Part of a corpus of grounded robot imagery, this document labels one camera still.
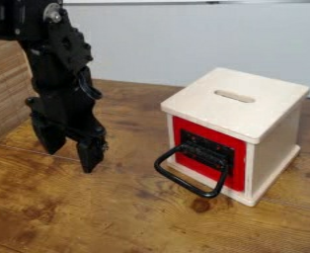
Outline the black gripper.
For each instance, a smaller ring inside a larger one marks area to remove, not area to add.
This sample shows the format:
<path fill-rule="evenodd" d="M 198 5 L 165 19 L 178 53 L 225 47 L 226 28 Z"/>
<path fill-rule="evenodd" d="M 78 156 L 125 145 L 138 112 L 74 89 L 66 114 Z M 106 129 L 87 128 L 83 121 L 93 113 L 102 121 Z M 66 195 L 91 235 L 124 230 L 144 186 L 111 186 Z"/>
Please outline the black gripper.
<path fill-rule="evenodd" d="M 103 159 L 107 144 L 105 128 L 93 116 L 94 101 L 102 94 L 91 85 L 89 68 L 83 67 L 63 86 L 42 86 L 38 93 L 26 99 L 38 141 L 47 154 L 54 154 L 65 139 L 73 139 L 82 171 L 90 173 Z"/>

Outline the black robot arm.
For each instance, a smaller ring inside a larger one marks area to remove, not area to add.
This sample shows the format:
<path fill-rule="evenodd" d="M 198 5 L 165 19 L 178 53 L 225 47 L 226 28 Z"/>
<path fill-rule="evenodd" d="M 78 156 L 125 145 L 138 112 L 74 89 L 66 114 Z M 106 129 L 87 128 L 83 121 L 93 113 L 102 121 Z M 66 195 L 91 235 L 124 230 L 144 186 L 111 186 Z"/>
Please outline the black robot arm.
<path fill-rule="evenodd" d="M 93 87 L 90 45 L 69 21 L 62 0 L 0 0 L 0 40 L 25 52 L 35 97 L 26 99 L 35 136 L 47 153 L 75 141 L 82 171 L 103 159 L 105 127 L 93 116 L 102 97 Z"/>

